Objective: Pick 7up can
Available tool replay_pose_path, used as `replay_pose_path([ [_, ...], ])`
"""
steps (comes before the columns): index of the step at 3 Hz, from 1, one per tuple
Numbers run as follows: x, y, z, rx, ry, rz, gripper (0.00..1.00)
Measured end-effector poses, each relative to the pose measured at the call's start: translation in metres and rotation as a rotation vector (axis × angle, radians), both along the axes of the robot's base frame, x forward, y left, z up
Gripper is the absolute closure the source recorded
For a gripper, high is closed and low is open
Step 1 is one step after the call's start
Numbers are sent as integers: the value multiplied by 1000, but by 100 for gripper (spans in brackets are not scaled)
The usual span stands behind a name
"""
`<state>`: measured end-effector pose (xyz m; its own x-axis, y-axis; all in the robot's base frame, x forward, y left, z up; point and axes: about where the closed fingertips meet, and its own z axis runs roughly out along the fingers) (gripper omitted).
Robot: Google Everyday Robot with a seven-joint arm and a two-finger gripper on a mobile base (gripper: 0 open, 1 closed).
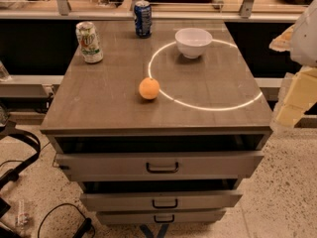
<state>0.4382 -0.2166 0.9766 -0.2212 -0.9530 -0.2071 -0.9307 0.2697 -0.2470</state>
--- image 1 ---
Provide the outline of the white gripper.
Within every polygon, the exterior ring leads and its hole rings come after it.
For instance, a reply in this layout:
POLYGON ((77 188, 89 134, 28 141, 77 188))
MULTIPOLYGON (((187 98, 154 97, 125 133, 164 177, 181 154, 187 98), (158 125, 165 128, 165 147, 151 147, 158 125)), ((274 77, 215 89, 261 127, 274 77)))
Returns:
POLYGON ((273 39, 268 47, 276 52, 290 51, 293 61, 308 65, 292 77, 274 118, 276 124, 293 128, 317 103, 317 0, 311 2, 294 26, 273 39))

